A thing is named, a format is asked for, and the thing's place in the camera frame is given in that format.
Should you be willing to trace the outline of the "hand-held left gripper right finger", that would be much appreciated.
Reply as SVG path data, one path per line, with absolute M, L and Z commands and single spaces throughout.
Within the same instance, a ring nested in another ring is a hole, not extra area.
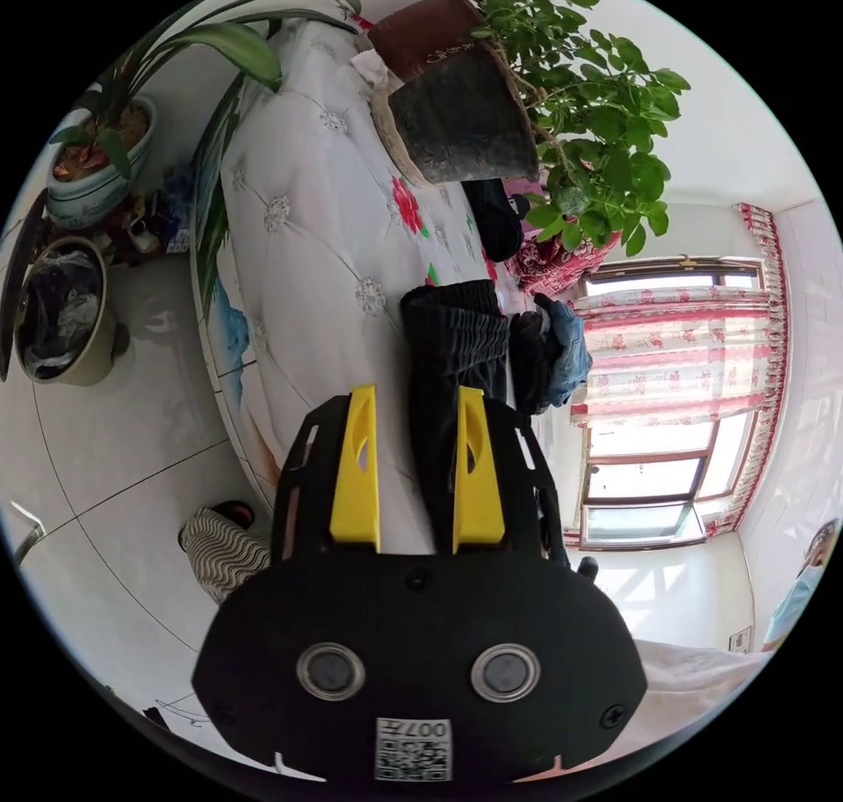
M 496 547 L 505 536 L 492 439 L 483 392 L 458 389 L 452 551 Z

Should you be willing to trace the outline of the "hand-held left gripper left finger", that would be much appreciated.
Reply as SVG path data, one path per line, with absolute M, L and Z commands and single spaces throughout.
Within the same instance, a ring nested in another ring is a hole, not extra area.
M 329 534 L 340 546 L 381 550 L 376 387 L 355 387 L 342 432 Z

